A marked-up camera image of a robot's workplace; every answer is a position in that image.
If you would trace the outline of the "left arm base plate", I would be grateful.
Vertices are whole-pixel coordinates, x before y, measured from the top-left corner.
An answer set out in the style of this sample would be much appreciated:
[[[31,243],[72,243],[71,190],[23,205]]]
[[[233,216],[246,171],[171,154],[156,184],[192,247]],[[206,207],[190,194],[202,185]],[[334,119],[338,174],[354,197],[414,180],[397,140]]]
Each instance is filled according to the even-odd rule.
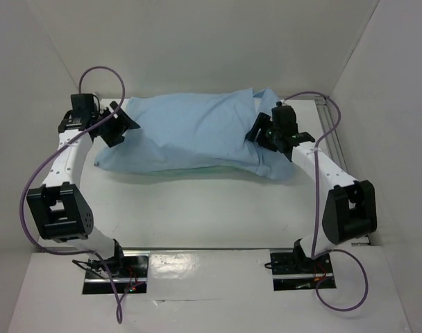
[[[99,261],[77,261],[85,271],[83,280],[83,295],[112,294],[110,279]],[[112,280],[117,293],[139,294],[147,292],[147,277],[149,270],[149,253],[124,253],[121,268],[112,268]]]

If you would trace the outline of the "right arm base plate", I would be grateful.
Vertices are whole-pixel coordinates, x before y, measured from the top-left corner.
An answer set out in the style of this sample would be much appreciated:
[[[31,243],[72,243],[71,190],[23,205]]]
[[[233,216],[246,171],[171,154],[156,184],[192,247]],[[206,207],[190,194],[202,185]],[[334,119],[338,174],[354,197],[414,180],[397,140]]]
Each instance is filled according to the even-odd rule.
[[[270,262],[264,264],[271,271],[274,291],[300,291],[336,289],[332,263],[329,255],[299,266],[291,252],[270,253]]]

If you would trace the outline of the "light blue pillowcase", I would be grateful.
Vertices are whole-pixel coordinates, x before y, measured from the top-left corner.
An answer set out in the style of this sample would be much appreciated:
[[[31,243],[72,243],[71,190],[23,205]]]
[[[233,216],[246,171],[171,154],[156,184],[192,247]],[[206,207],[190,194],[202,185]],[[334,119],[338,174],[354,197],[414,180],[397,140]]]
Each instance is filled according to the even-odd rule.
[[[286,157],[245,139],[259,113],[271,114],[277,101],[269,88],[130,98],[125,111],[140,128],[127,131],[123,143],[104,148],[94,164],[115,173],[229,167],[287,180],[294,166]]]

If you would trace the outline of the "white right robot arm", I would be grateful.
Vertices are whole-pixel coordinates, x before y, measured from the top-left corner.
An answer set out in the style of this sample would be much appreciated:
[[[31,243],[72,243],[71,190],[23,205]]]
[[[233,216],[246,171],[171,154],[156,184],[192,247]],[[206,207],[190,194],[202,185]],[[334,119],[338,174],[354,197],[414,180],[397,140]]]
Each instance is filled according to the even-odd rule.
[[[339,244],[371,234],[377,229],[375,189],[343,171],[317,145],[311,134],[300,132],[296,113],[279,103],[272,114],[259,113],[246,140],[282,153],[300,167],[316,185],[316,227],[294,243],[292,264],[309,271],[316,258]]]

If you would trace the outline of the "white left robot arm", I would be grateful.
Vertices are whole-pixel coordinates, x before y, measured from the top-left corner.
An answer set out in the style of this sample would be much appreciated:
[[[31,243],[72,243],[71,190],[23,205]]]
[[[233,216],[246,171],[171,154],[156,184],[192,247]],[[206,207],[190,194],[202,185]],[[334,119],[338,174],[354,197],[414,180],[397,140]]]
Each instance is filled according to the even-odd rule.
[[[59,154],[39,187],[26,192],[26,202],[42,239],[71,244],[90,256],[90,268],[111,277],[126,268],[122,247],[94,225],[94,213],[79,187],[94,140],[112,148],[139,125],[113,101],[102,104],[94,94],[73,94],[71,109],[58,126]]]

